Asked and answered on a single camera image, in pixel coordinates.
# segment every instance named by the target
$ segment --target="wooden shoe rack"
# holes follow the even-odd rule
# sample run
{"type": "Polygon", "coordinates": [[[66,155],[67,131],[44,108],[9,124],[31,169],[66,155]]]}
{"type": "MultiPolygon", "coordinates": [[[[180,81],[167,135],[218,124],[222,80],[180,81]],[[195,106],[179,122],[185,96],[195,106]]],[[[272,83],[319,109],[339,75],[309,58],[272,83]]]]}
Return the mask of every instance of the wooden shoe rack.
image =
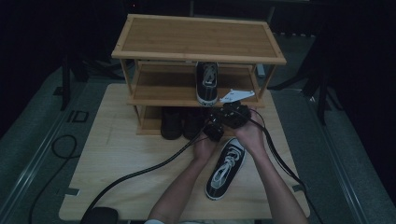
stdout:
{"type": "Polygon", "coordinates": [[[242,104],[257,107],[264,107],[262,97],[276,66],[286,63],[264,21],[132,14],[112,57],[120,59],[130,94],[128,104],[139,119],[139,134],[160,134],[161,106],[200,106],[195,92],[196,62],[219,63],[219,98],[230,89],[255,91],[242,104]],[[132,80],[127,59],[135,61],[132,80]],[[257,63],[270,65],[261,86],[255,77],[257,63]]]}

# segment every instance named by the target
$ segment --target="person's right hand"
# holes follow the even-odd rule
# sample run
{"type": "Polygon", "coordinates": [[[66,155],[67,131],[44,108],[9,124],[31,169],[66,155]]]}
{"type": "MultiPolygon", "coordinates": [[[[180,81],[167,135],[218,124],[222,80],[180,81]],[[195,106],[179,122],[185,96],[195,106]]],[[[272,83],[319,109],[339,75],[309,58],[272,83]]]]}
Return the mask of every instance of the person's right hand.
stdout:
{"type": "MultiPolygon", "coordinates": [[[[250,111],[250,114],[251,119],[262,125],[262,121],[258,118],[258,115],[255,112],[250,111]]],[[[262,130],[257,127],[256,124],[248,121],[244,126],[234,129],[233,133],[235,134],[239,143],[253,157],[262,153],[266,154],[262,130]]]]}

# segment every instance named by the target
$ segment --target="shoe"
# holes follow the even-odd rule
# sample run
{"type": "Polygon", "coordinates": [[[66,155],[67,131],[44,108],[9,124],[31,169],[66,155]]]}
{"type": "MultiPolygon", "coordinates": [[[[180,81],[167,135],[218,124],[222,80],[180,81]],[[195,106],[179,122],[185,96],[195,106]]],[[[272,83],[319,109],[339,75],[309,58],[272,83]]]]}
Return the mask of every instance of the shoe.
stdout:
{"type": "Polygon", "coordinates": [[[196,64],[196,94],[198,102],[203,106],[212,106],[218,100],[218,69],[217,63],[196,64]]]}
{"type": "Polygon", "coordinates": [[[175,140],[183,134],[179,107],[165,106],[162,109],[161,135],[164,139],[175,140]]]}
{"type": "Polygon", "coordinates": [[[246,151],[236,138],[230,139],[221,151],[215,170],[206,184],[210,200],[221,199],[245,161],[246,151]]]}
{"type": "Polygon", "coordinates": [[[186,109],[183,136],[189,140],[194,138],[205,125],[205,111],[202,107],[189,107],[186,109]]]}

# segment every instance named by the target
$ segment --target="power cord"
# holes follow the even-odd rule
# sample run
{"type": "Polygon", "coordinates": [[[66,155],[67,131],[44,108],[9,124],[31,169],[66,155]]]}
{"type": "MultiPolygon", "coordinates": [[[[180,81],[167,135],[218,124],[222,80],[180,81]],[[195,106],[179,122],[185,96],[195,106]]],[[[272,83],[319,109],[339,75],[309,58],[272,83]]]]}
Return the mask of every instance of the power cord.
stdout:
{"type": "Polygon", "coordinates": [[[116,181],[114,181],[114,182],[111,183],[110,185],[108,185],[105,189],[103,189],[103,190],[96,196],[96,198],[91,202],[90,206],[88,206],[88,208],[87,208],[87,210],[85,211],[85,213],[84,213],[84,215],[83,215],[83,217],[82,217],[80,223],[83,224],[83,223],[85,222],[85,220],[86,220],[88,214],[89,214],[89,213],[91,212],[91,210],[95,207],[95,205],[97,204],[97,202],[99,202],[99,200],[100,200],[110,189],[114,188],[116,185],[118,185],[119,183],[121,183],[121,182],[123,182],[123,181],[125,181],[125,180],[127,180],[127,179],[136,177],[136,176],[138,176],[138,175],[143,175],[143,174],[145,174],[145,173],[151,172],[151,171],[153,171],[153,170],[156,170],[156,169],[158,169],[158,168],[161,168],[161,167],[165,166],[167,163],[169,163],[170,161],[172,161],[172,160],[174,160],[176,157],[178,157],[178,156],[179,156],[184,150],[186,150],[188,147],[192,146],[192,145],[195,144],[196,142],[199,142],[199,141],[204,140],[205,138],[196,141],[196,140],[198,139],[198,137],[200,136],[201,132],[203,131],[203,129],[202,129],[198,134],[196,134],[195,137],[193,137],[193,138],[190,140],[190,142],[188,142],[188,143],[186,144],[186,146],[184,146],[181,150],[179,150],[177,153],[175,153],[173,156],[171,156],[171,157],[170,157],[169,159],[167,159],[166,161],[163,161],[163,162],[161,162],[161,163],[159,163],[159,164],[157,164],[157,165],[151,166],[151,167],[149,167],[149,168],[147,168],[147,169],[145,169],[145,170],[138,171],[138,172],[135,172],[135,173],[130,174],[130,175],[125,175],[125,176],[123,176],[123,177],[117,179],[116,181]]]}
{"type": "Polygon", "coordinates": [[[43,194],[43,192],[44,192],[44,190],[47,188],[47,186],[50,184],[50,182],[55,178],[55,176],[56,176],[57,174],[59,174],[59,173],[61,172],[61,170],[66,166],[66,164],[67,164],[70,160],[80,157],[80,155],[73,156],[74,153],[76,152],[76,149],[77,149],[77,139],[76,139],[75,136],[73,136],[73,135],[71,135],[71,134],[65,134],[65,135],[59,136],[59,137],[57,137],[57,138],[52,142],[52,144],[51,144],[52,153],[53,153],[56,157],[58,157],[58,158],[60,158],[60,159],[64,159],[65,161],[64,161],[64,163],[62,163],[62,165],[59,167],[59,169],[55,172],[55,174],[52,175],[52,177],[51,177],[51,178],[49,179],[49,181],[44,185],[44,187],[40,190],[40,192],[35,196],[35,200],[33,201],[32,205],[31,205],[31,207],[30,207],[30,210],[29,210],[29,220],[28,220],[29,222],[28,222],[28,223],[30,223],[30,224],[33,223],[33,211],[34,211],[34,209],[35,209],[35,205],[37,204],[38,200],[40,199],[41,195],[43,194]],[[59,140],[61,140],[61,139],[63,139],[63,138],[66,138],[66,137],[71,138],[71,139],[73,140],[73,142],[74,142],[74,145],[73,145],[72,151],[70,152],[70,154],[69,154],[68,156],[62,156],[62,155],[60,155],[60,154],[56,151],[55,145],[56,145],[56,143],[57,143],[59,140]]]}
{"type": "Polygon", "coordinates": [[[287,175],[289,175],[291,178],[293,178],[295,181],[297,181],[302,186],[303,193],[305,194],[306,200],[308,201],[309,205],[311,205],[312,210],[314,210],[314,213],[317,215],[319,222],[321,224],[323,224],[323,220],[320,217],[320,215],[318,214],[317,208],[314,206],[314,204],[311,202],[311,200],[308,196],[308,192],[306,190],[305,183],[289,168],[289,166],[282,160],[282,158],[277,153],[274,142],[272,141],[271,135],[269,134],[267,128],[265,127],[265,122],[264,122],[264,118],[262,117],[262,115],[259,112],[257,112],[256,110],[250,109],[250,111],[253,111],[260,117],[260,119],[262,120],[262,125],[261,125],[260,123],[256,122],[252,118],[246,117],[245,115],[241,114],[239,111],[232,109],[232,108],[229,108],[229,109],[232,110],[235,114],[242,116],[242,118],[247,119],[248,121],[252,122],[257,127],[259,127],[262,130],[262,132],[264,132],[265,138],[268,143],[268,147],[270,148],[271,153],[274,155],[276,162],[279,164],[280,168],[282,168],[282,170],[285,171],[285,173],[287,175]]]}

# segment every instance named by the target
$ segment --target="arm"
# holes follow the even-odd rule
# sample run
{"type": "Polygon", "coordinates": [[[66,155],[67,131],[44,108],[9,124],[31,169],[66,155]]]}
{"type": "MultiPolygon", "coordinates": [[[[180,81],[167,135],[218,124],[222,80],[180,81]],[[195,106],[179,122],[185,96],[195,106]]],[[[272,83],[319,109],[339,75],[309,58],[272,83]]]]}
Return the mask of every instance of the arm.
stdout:
{"type": "MultiPolygon", "coordinates": [[[[255,113],[252,113],[251,118],[259,122],[255,113]]],[[[252,122],[248,122],[245,126],[234,130],[234,133],[256,164],[274,222],[308,223],[303,209],[271,163],[264,148],[262,131],[252,122]]]]}
{"type": "MultiPolygon", "coordinates": [[[[201,134],[199,139],[206,138],[201,134]]],[[[198,175],[205,168],[212,156],[216,143],[208,138],[194,146],[194,158],[187,168],[172,182],[158,202],[151,209],[148,219],[157,219],[163,223],[178,223],[180,216],[189,201],[198,175]]]]}

